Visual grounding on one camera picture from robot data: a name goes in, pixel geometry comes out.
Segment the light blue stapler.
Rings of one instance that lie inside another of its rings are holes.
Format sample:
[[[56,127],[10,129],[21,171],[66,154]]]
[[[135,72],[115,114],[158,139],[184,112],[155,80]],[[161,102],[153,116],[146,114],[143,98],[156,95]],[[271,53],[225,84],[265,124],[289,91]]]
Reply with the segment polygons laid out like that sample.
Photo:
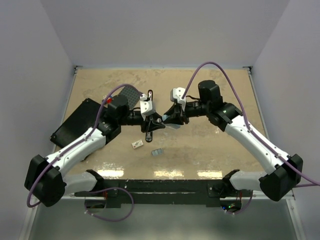
[[[181,127],[181,125],[179,125],[179,124],[174,124],[174,123],[165,123],[165,120],[166,120],[168,117],[169,117],[169,116],[166,115],[166,114],[164,114],[164,115],[162,116],[162,122],[163,122],[163,124],[164,124],[167,128],[169,128],[169,129],[178,130],[178,129]]]

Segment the black stapler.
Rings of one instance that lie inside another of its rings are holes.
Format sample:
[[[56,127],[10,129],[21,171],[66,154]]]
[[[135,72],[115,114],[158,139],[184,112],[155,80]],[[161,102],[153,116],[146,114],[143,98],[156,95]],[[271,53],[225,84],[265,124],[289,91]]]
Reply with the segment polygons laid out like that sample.
[[[155,106],[154,101],[153,101],[153,98],[154,98],[153,91],[151,89],[149,89],[148,92],[147,92],[147,95],[148,95],[148,98],[150,100],[152,100],[153,109],[154,109],[154,112],[156,112],[156,106]],[[148,124],[150,122],[150,116],[147,116],[145,120],[146,120],[146,122]],[[151,143],[153,141],[153,131],[145,133],[145,141],[147,143]]]

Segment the white staple box sleeve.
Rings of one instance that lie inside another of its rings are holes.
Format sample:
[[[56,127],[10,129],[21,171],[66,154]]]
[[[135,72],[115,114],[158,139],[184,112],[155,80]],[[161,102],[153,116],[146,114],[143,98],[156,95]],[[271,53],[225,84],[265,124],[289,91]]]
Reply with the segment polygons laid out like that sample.
[[[133,142],[131,145],[132,145],[132,148],[133,148],[133,149],[137,149],[137,148],[142,147],[142,146],[144,145],[144,143],[143,143],[143,141],[140,139],[140,140],[138,140],[138,141]]]

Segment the staple box tray with staples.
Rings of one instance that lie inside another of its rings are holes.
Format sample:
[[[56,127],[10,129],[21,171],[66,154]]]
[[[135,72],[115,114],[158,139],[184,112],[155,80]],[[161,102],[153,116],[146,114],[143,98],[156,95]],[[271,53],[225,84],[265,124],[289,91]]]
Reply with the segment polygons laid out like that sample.
[[[154,149],[151,151],[151,155],[153,157],[161,156],[164,153],[164,150],[162,148]]]

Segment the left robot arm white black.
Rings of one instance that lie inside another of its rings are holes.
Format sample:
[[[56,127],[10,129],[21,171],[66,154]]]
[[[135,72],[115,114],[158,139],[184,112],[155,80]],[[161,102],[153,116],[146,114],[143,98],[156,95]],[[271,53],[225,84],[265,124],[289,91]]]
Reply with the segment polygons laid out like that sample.
[[[140,98],[139,110],[131,110],[127,98],[116,95],[107,107],[99,107],[94,125],[82,135],[55,153],[32,158],[24,182],[29,191],[27,206],[34,207],[32,196],[46,207],[53,206],[67,194],[88,192],[99,196],[104,190],[104,179],[98,173],[87,170],[74,176],[67,174],[77,163],[115,139],[126,125],[140,126],[142,133],[165,128],[148,97]]]

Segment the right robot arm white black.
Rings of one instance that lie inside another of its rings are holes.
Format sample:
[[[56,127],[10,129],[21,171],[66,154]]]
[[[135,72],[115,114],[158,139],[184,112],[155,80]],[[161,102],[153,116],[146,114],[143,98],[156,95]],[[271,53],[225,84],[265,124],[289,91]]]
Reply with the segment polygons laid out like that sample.
[[[223,101],[220,87],[213,80],[198,84],[199,99],[187,102],[185,88],[170,92],[172,107],[164,114],[166,125],[184,125],[192,117],[206,116],[211,124],[237,140],[260,163],[262,172],[233,170],[223,178],[223,192],[230,197],[241,190],[261,191],[272,201],[278,202],[301,181],[298,174],[303,169],[303,159],[289,155],[272,144],[250,123],[232,103]]]

